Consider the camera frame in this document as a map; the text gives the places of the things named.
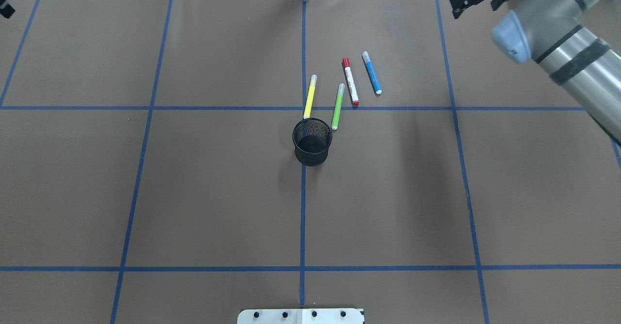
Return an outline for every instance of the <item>black mesh pen cup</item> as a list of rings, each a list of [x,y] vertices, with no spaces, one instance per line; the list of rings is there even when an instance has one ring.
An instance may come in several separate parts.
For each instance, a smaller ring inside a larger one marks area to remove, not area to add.
[[[319,165],[328,158],[332,129],[317,118],[307,118],[293,128],[295,157],[306,166]]]

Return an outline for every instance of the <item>metal bracket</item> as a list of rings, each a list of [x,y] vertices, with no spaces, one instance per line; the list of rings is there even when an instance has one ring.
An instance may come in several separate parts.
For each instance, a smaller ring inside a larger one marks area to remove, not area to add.
[[[243,310],[237,324],[364,324],[361,308]]]

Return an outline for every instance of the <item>marker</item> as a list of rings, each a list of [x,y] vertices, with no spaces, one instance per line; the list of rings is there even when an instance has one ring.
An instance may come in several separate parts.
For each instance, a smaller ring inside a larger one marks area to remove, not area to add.
[[[339,84],[339,92],[337,92],[337,103],[334,105],[334,115],[332,116],[332,129],[339,128],[339,118],[341,116],[341,106],[343,105],[343,94],[345,92],[345,84]]]
[[[304,107],[303,119],[311,117],[312,99],[315,98],[315,85],[317,85],[317,74],[310,77],[309,94],[306,96],[306,107]]]
[[[366,71],[369,72],[369,77],[371,78],[371,83],[373,84],[373,90],[375,90],[375,94],[380,95],[382,93],[382,88],[379,86],[379,81],[377,80],[377,75],[375,74],[375,69],[373,68],[373,63],[371,63],[369,53],[366,51],[363,52],[362,58],[364,59],[364,65],[366,65]]]
[[[345,68],[347,86],[350,88],[351,104],[357,107],[360,104],[360,100],[358,99],[358,93],[356,92],[356,84],[353,83],[353,76],[351,75],[351,67],[349,64],[349,59],[347,57],[343,59],[343,68]]]

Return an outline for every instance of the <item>white marker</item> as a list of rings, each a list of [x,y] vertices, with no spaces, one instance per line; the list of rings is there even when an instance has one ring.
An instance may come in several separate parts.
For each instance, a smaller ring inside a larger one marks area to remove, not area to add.
[[[360,100],[358,99],[358,93],[356,92],[356,84],[353,83],[353,75],[351,74],[351,67],[347,57],[343,59],[343,68],[345,68],[347,86],[350,88],[351,103],[354,107],[357,107],[360,104]]]

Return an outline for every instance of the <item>blue tape grid line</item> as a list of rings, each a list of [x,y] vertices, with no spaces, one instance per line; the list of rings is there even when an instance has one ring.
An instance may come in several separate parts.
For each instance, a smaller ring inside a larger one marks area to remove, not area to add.
[[[332,111],[333,106],[315,106],[314,111]],[[448,106],[364,106],[341,108],[344,111],[453,111]],[[582,107],[455,107],[457,111],[584,111]],[[203,111],[301,111],[299,106],[0,106],[0,110],[203,110]]]
[[[131,198],[131,208],[129,211],[129,218],[127,221],[127,231],[125,234],[125,242],[123,244],[123,253],[120,260],[120,269],[118,271],[118,279],[116,291],[114,293],[113,310],[110,315],[110,324],[114,324],[116,321],[116,314],[118,309],[118,300],[120,298],[120,291],[123,284],[124,268],[127,262],[127,249],[129,249],[129,240],[131,237],[131,227],[133,226],[133,216],[136,211],[136,202],[138,200],[138,189],[140,188],[140,179],[142,177],[142,168],[145,162],[145,154],[147,151],[147,143],[149,139],[149,130],[151,129],[151,120],[153,119],[153,106],[155,105],[155,97],[157,96],[157,87],[160,80],[160,70],[162,69],[162,58],[164,56],[164,47],[166,46],[166,35],[168,34],[168,23],[170,21],[170,12],[173,8],[173,0],[168,0],[168,10],[166,12],[166,22],[164,23],[164,32],[162,33],[162,43],[160,44],[160,55],[157,61],[157,68],[155,69],[155,80],[153,81],[153,91],[151,92],[151,103],[149,106],[149,114],[147,116],[147,124],[145,126],[145,134],[142,139],[142,149],[140,150],[140,160],[138,161],[138,172],[136,174],[136,182],[133,187],[133,197]]]
[[[448,83],[448,93],[451,97],[451,107],[453,108],[453,123],[455,125],[455,135],[457,137],[457,148],[459,150],[459,162],[461,163],[461,176],[466,190],[466,200],[468,201],[468,214],[470,215],[470,232],[472,234],[472,244],[474,247],[474,260],[477,266],[479,278],[479,290],[481,293],[481,306],[483,307],[483,318],[485,324],[490,324],[488,314],[488,301],[485,295],[485,283],[483,281],[483,271],[481,270],[481,255],[479,253],[479,242],[476,236],[476,226],[474,224],[474,213],[472,209],[472,199],[470,198],[470,186],[468,185],[468,172],[466,171],[466,161],[464,160],[463,146],[461,143],[461,132],[459,131],[459,119],[457,117],[457,106],[455,105],[455,94],[453,93],[453,80],[451,78],[451,68],[448,63],[448,52],[446,51],[446,39],[444,38],[444,26],[442,24],[442,14],[440,0],[435,0],[435,8],[438,13],[438,26],[442,42],[442,53],[444,54],[444,68],[446,69],[446,81]]]
[[[38,4],[40,1],[41,0],[35,1],[33,12],[31,12],[31,17],[28,19],[28,24],[26,24],[26,29],[24,30],[24,35],[22,36],[22,41],[19,42],[17,52],[15,53],[15,58],[13,59],[13,64],[11,65],[11,70],[9,70],[9,76],[7,76],[6,78],[6,82],[4,83],[4,88],[2,90],[2,95],[0,95],[0,106],[2,106],[2,103],[4,102],[4,97],[6,97],[6,93],[9,90],[9,85],[11,85],[11,79],[13,78],[13,72],[15,72],[15,67],[17,67],[19,56],[22,54],[22,48],[24,48],[24,43],[26,41],[26,37],[28,36],[28,32],[31,30],[31,25],[33,25],[35,13],[37,13]]]
[[[0,272],[120,272],[139,273],[236,273],[236,272],[299,272],[300,266],[0,266]],[[621,264],[497,264],[466,266],[304,266],[307,272],[438,272],[438,271],[558,271],[566,269],[621,269]]]
[[[306,105],[306,1],[302,2],[302,105]],[[304,307],[306,290],[306,166],[302,164],[300,192],[300,307]]]

